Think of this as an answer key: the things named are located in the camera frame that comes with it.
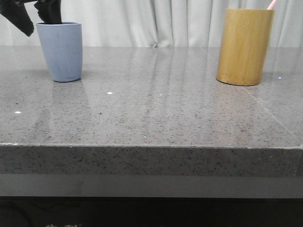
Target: curtain fold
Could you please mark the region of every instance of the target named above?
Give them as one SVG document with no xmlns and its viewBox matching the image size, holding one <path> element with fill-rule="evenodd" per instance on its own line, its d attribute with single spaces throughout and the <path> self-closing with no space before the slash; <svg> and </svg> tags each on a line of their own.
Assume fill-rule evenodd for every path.
<svg viewBox="0 0 303 227">
<path fill-rule="evenodd" d="M 82 23 L 84 46 L 220 47 L 226 8 L 266 9 L 271 0 L 62 0 L 63 21 Z M 41 22 L 33 6 L 27 11 Z M 302 47 L 303 0 L 280 0 L 271 47 Z M 0 16 L 0 45 L 40 45 Z"/>
</svg>

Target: straw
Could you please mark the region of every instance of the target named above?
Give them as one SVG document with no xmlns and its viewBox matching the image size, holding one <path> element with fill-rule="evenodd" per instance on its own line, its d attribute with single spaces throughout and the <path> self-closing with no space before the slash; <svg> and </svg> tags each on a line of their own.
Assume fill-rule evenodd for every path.
<svg viewBox="0 0 303 227">
<path fill-rule="evenodd" d="M 278 0 L 273 0 L 267 9 L 273 9 Z"/>
</svg>

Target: gray granite countertop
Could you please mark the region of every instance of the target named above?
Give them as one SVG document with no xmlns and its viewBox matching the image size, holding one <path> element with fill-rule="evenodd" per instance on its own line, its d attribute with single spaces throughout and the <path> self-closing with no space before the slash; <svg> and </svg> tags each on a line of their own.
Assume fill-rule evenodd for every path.
<svg viewBox="0 0 303 227">
<path fill-rule="evenodd" d="M 219 48 L 85 47 L 52 81 L 40 47 L 0 46 L 0 174 L 303 175 L 303 49 L 262 81 L 215 79 Z"/>
</svg>

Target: black object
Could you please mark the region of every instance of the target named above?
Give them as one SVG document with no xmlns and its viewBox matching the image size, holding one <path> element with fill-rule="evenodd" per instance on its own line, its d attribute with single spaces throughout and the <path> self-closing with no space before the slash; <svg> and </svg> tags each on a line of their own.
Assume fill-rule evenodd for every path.
<svg viewBox="0 0 303 227">
<path fill-rule="evenodd" d="M 24 3 L 33 1 L 36 0 L 0 0 L 0 14 L 27 36 L 34 32 L 34 25 Z M 35 8 L 38 9 L 39 17 L 46 24 L 62 24 L 61 0 L 39 0 Z"/>
</svg>

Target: bamboo cup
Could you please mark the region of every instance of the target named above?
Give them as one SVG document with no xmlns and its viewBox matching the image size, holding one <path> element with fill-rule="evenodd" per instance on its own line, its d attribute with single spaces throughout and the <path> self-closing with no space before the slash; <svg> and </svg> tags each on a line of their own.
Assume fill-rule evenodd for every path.
<svg viewBox="0 0 303 227">
<path fill-rule="evenodd" d="M 217 80 L 233 85 L 260 83 L 274 10 L 227 9 Z"/>
</svg>

